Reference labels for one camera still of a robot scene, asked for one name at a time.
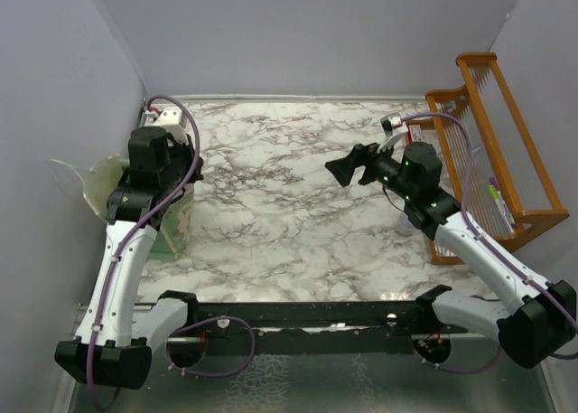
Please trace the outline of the green printed paper bag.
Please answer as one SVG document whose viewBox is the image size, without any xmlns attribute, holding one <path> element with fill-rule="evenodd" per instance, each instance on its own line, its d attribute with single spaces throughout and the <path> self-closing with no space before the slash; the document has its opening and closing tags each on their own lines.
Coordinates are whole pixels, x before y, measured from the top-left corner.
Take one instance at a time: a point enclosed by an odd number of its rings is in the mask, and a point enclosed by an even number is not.
<svg viewBox="0 0 578 413">
<path fill-rule="evenodd" d="M 69 168 L 79 177 L 85 202 L 104 221 L 107 197 L 116 189 L 122 173 L 129 165 L 128 160 L 119 154 L 111 155 L 89 169 L 82 169 L 55 158 L 51 161 Z M 181 198 L 175 198 L 167 207 L 149 259 L 174 260 L 184 254 L 191 240 L 189 232 L 193 197 L 194 187 L 189 184 L 184 188 Z"/>
</svg>

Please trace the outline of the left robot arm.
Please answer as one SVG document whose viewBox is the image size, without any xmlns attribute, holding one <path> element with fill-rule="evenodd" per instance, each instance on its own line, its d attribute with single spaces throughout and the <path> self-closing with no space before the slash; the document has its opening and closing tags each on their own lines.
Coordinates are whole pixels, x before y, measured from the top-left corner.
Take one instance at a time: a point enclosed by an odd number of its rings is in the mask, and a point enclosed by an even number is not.
<svg viewBox="0 0 578 413">
<path fill-rule="evenodd" d="M 107 197 L 105 251 L 88 309 L 73 339 L 57 344 L 54 359 L 77 382 L 138 390 L 164 340 L 199 327 L 184 293 L 162 296 L 141 316 L 134 306 L 163 215 L 201 179 L 202 160 L 190 135 L 157 126 L 134 130 L 128 153 L 129 165 Z"/>
</svg>

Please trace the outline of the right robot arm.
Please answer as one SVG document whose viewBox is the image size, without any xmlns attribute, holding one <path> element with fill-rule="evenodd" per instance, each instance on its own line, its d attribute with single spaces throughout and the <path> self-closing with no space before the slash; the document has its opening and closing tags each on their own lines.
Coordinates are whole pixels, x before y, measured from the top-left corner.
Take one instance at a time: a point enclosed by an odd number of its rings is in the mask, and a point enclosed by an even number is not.
<svg viewBox="0 0 578 413">
<path fill-rule="evenodd" d="M 490 288 L 497 302 L 481 302 L 444 289 L 415 309 L 416 325 L 434 333 L 455 324 L 497 342 L 517 365 L 532 369 L 577 334 L 577 294 L 565 281 L 550 282 L 516 259 L 440 185 L 442 161 L 424 142 L 406 147 L 400 161 L 377 144 L 355 145 L 326 169 L 338 183 L 350 184 L 363 168 L 359 184 L 377 182 L 401 197 L 412 225 L 450 250 Z"/>
</svg>

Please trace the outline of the red white small box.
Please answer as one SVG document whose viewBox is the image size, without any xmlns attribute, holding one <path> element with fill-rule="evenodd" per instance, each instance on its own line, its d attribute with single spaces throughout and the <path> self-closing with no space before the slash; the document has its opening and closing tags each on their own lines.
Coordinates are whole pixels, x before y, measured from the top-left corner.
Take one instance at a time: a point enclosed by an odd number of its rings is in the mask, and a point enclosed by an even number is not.
<svg viewBox="0 0 578 413">
<path fill-rule="evenodd" d="M 407 140 L 408 143 L 413 142 L 424 142 L 423 130 L 419 124 L 406 124 L 408 133 L 407 133 Z"/>
</svg>

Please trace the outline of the small clear plastic cup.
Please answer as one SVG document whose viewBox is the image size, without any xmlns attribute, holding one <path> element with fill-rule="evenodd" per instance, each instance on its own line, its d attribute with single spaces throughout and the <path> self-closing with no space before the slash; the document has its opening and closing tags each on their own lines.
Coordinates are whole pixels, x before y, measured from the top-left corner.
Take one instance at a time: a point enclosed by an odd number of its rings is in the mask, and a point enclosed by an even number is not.
<svg viewBox="0 0 578 413">
<path fill-rule="evenodd" d="M 418 232 L 405 214 L 400 214 L 396 220 L 396 232 L 402 237 L 410 237 Z"/>
</svg>

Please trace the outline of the wooden tiered rack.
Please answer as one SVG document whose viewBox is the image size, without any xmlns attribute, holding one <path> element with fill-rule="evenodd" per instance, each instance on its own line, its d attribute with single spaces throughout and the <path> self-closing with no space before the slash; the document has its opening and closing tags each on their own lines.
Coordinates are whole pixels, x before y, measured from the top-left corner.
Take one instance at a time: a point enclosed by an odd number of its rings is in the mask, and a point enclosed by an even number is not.
<svg viewBox="0 0 578 413">
<path fill-rule="evenodd" d="M 525 119 L 493 52 L 466 52 L 456 64 L 463 84 L 429 91 L 433 117 L 413 119 L 424 141 L 443 161 L 443 183 L 456 197 L 469 191 L 467 206 L 479 225 L 516 251 L 568 218 Z M 495 177 L 514 218 L 510 232 L 488 185 Z"/>
</svg>

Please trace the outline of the purple marker pen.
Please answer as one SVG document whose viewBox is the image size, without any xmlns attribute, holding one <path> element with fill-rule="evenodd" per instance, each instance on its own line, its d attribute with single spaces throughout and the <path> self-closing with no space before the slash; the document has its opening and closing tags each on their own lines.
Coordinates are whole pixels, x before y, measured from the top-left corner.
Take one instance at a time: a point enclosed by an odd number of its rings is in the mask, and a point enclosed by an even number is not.
<svg viewBox="0 0 578 413">
<path fill-rule="evenodd" d="M 505 215 L 506 215 L 506 217 L 508 218 L 508 221 L 509 221 L 510 223 L 514 223 L 513 216 L 512 216 L 512 214 L 511 214 L 511 212 L 510 212 L 507 204 L 506 204 L 506 201 L 505 201 L 505 199 L 504 199 L 504 196 L 502 195 L 502 192 L 501 192 L 501 190 L 500 190 L 499 183 L 498 183 L 497 179 L 496 179 L 495 177 L 490 177 L 489 182 L 490 182 L 490 184 L 493 186 L 493 188 L 495 189 L 495 192 L 496 192 L 496 194 L 497 194 L 497 196 L 498 196 L 498 199 L 500 200 L 500 203 L 501 203 L 501 205 L 502 205 L 503 211 L 505 212 Z"/>
</svg>

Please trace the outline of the green marker pen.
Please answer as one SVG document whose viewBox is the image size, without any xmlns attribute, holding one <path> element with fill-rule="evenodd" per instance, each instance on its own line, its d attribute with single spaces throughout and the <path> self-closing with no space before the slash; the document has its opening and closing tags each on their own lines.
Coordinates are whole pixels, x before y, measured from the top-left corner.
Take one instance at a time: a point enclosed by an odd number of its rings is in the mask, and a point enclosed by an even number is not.
<svg viewBox="0 0 578 413">
<path fill-rule="evenodd" d="M 490 193 L 493 201 L 496 203 L 496 205 L 498 207 L 500 215 L 502 216 L 504 222 L 507 224 L 509 231 L 515 232 L 516 231 L 515 221 L 514 221 L 514 223 L 510 223 L 508 221 L 508 218 L 506 217 L 505 212 L 503 211 L 502 205 L 500 203 L 500 200 L 498 199 L 498 196 L 495 192 L 495 189 L 493 188 L 493 186 L 491 184 L 488 185 L 488 190 L 489 190 L 489 193 Z"/>
</svg>

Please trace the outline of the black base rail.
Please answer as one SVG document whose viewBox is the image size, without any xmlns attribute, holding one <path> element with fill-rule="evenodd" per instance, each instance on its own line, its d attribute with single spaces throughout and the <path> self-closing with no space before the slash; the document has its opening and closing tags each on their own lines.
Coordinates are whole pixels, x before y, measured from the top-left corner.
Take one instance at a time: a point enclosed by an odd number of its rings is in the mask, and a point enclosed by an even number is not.
<svg viewBox="0 0 578 413">
<path fill-rule="evenodd" d="M 170 352 L 208 356 L 316 355 L 359 352 L 410 354 L 414 337 L 462 334 L 441 324 L 416 301 L 201 302 L 193 293 L 168 290 L 163 298 L 187 305 L 184 336 Z"/>
</svg>

